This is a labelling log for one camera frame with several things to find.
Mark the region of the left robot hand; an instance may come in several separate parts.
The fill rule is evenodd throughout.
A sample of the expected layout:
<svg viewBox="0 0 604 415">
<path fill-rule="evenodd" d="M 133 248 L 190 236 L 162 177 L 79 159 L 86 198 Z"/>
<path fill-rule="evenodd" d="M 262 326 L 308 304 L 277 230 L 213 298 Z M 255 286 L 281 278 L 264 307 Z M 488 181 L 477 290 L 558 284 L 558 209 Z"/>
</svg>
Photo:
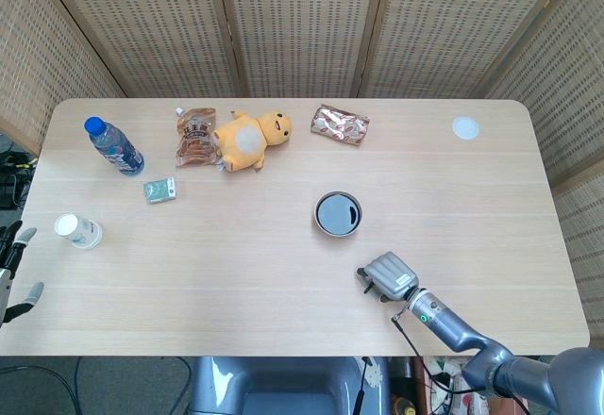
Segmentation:
<svg viewBox="0 0 604 415">
<path fill-rule="evenodd" d="M 37 233 L 35 227 L 30 227 L 18 234 L 22 225 L 23 222 L 18 220 L 9 226 L 1 227 L 1 325 L 8 324 L 29 312 L 37 305 L 44 290 L 44 284 L 37 282 L 23 302 L 11 307 L 8 305 L 13 280 L 24 250 Z"/>
</svg>

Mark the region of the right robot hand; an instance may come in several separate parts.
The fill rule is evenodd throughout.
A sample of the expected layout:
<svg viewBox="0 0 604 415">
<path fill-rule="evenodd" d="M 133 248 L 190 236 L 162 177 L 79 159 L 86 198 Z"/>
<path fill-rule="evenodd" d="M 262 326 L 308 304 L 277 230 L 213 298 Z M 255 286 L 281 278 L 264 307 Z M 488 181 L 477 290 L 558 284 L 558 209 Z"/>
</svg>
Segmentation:
<svg viewBox="0 0 604 415">
<path fill-rule="evenodd" d="M 416 272 L 392 251 L 359 267 L 356 274 L 366 282 L 364 292 L 373 291 L 382 303 L 408 301 L 419 288 Z"/>
</svg>

